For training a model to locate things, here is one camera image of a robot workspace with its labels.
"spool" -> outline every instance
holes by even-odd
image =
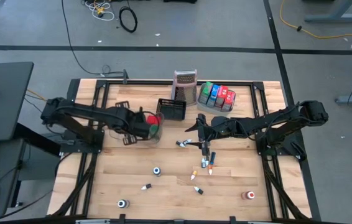
[[[241,198],[244,200],[252,200],[255,198],[255,193],[252,191],[248,191],[248,192],[243,192],[241,194]]]
[[[129,206],[129,201],[128,200],[122,199],[122,200],[118,201],[118,207],[119,208],[128,208],[128,206]]]
[[[152,172],[154,173],[154,175],[156,175],[157,177],[161,176],[161,169],[159,167],[154,167]]]

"black desk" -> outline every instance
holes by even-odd
[[[42,169],[53,169],[53,176],[59,158],[60,145],[17,122],[33,67],[32,62],[0,63],[0,177],[26,161],[0,181],[0,216],[15,205],[22,180],[49,178],[40,175]]]

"metal grater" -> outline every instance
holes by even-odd
[[[175,71],[172,100],[185,101],[187,105],[197,102],[197,70]]]

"black metal frame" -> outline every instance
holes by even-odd
[[[204,82],[205,81],[198,81],[198,85],[201,85]],[[258,106],[258,102],[257,102],[257,95],[256,95],[256,90],[258,90],[260,98],[261,98],[263,113],[264,114],[268,114],[269,113],[269,110],[268,110],[268,107],[267,107],[266,94],[264,93],[263,82],[216,81],[216,83],[219,84],[219,85],[227,85],[227,86],[246,86],[246,87],[249,87],[250,91],[251,91],[252,105],[253,105],[253,111],[254,111],[254,117],[255,118],[260,116],[259,106]],[[76,93],[78,91],[79,84],[80,84],[80,80],[79,79],[71,81],[70,87],[69,87],[68,93],[67,93],[67,96],[70,97],[69,100],[74,100],[75,101]],[[125,80],[124,79],[107,80],[105,78],[97,79],[96,88],[95,88],[95,94],[94,94],[94,97],[93,97],[93,105],[95,105],[95,106],[97,105],[97,101],[98,101],[98,98],[99,98],[100,90],[101,90],[101,88],[104,87],[104,96],[103,96],[103,102],[101,104],[101,107],[102,108],[106,107],[106,102],[107,102],[108,92],[109,92],[109,86],[111,84],[122,85],[122,84],[125,84]],[[130,84],[130,85],[133,85],[133,84],[135,84],[135,85],[171,85],[172,81],[171,80],[128,80],[127,84]],[[96,165],[97,156],[98,156],[97,154],[93,154],[92,155],[91,162],[93,162],[94,165]],[[265,155],[261,155],[261,159],[262,159],[263,169],[265,169],[265,165],[266,165],[266,163],[269,162],[269,159],[267,159],[267,156],[265,156]],[[278,161],[277,155],[272,156],[271,160],[272,160],[272,165],[273,165],[275,177],[276,177],[278,183],[280,184],[280,186],[282,187],[282,178],[281,178],[281,173],[280,173],[280,168],[279,168],[279,161]],[[79,170],[78,170],[77,185],[78,185],[78,183],[80,181],[80,177],[83,175],[83,171],[85,170],[85,164],[86,164],[86,154],[82,154],[80,167],[79,167]],[[309,189],[313,189],[311,175],[306,177],[306,178],[304,177],[305,174],[308,174],[308,173],[310,174],[310,170],[307,170],[308,166],[302,164],[301,162],[300,162],[300,166],[301,166],[301,169],[302,169],[303,179],[304,180],[310,179],[309,182],[305,181],[305,186],[309,187]],[[267,198],[268,198],[268,201],[269,201],[269,211],[270,211],[270,214],[271,214],[272,221],[289,220],[288,208],[287,208],[287,206],[286,206],[286,204],[285,204],[285,202],[283,201],[282,198],[280,198],[282,219],[277,217],[276,205],[275,205],[275,202],[274,202],[274,195],[273,195],[273,190],[272,190],[272,184],[269,181],[269,179],[266,178],[266,175],[265,175],[265,182],[266,182]],[[83,212],[82,212],[82,214],[86,215],[86,216],[88,214],[88,208],[89,208],[89,203],[90,203],[90,195],[91,195],[92,185],[93,185],[93,176],[91,176],[89,181],[88,181],[88,185],[87,185],[87,188],[86,188],[85,199],[84,199],[84,202],[83,202]],[[309,198],[309,201],[310,201],[310,198],[313,197],[313,195],[310,194],[309,192],[307,192],[307,196]],[[75,202],[72,205],[72,209],[71,209],[71,213],[70,213],[71,215],[74,215],[76,213],[77,204],[78,204],[78,200],[75,200]],[[317,203],[315,205],[310,204],[310,209],[311,210],[312,209],[318,210]],[[121,217],[120,217],[119,220],[111,219],[111,222],[127,223],[128,221],[130,221],[130,222],[134,222],[134,223],[137,223],[137,222],[141,222],[141,223],[161,222],[161,223],[163,223],[163,222],[166,222],[166,221],[170,221],[170,222],[175,222],[176,223],[176,220],[126,220],[125,217],[124,217],[124,214],[121,214]],[[230,221],[204,221],[203,222],[203,221],[184,220],[184,223],[219,223],[219,224],[220,223],[246,223],[246,222],[237,222],[237,221],[234,222],[233,220],[235,220],[235,217],[231,217]],[[320,221],[320,218],[313,216],[313,220]],[[290,221],[291,222],[299,222],[300,220],[290,220]]]

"wooden tabletop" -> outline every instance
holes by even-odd
[[[77,103],[91,105],[95,83],[95,79],[80,81]],[[269,112],[285,108],[280,83],[264,82],[264,87]],[[229,116],[253,118],[249,88],[231,86],[230,89],[237,97]],[[169,98],[170,90],[168,85],[110,85],[107,107],[129,101],[132,110],[142,106],[146,111],[155,112],[158,98]],[[230,216],[235,216],[240,221],[271,220],[262,162],[255,142],[233,138],[212,141],[210,149],[216,152],[213,175],[201,168],[202,156],[197,147],[175,144],[176,140],[198,139],[196,131],[184,132],[195,123],[198,113],[206,114],[208,122],[214,117],[197,110],[197,106],[189,106],[184,121],[165,121],[158,144],[139,142],[124,146],[116,139],[116,133],[105,129],[88,218],[119,218],[119,214],[124,213],[128,219],[229,220]],[[80,157],[81,154],[74,153],[60,164],[48,214],[55,212],[74,188]],[[291,156],[280,156],[279,164],[285,191],[302,213],[311,217],[298,161]],[[160,177],[153,175],[154,167],[161,168]],[[198,175],[191,181],[193,170],[197,170]],[[141,190],[146,184],[152,184],[152,188]],[[201,188],[203,195],[195,192],[193,186]],[[246,191],[253,191],[255,198],[241,199],[241,193]],[[277,216],[281,217],[278,194],[275,189],[273,192]],[[82,192],[79,212],[83,197]],[[130,201],[129,208],[118,208],[117,202],[121,199]]]

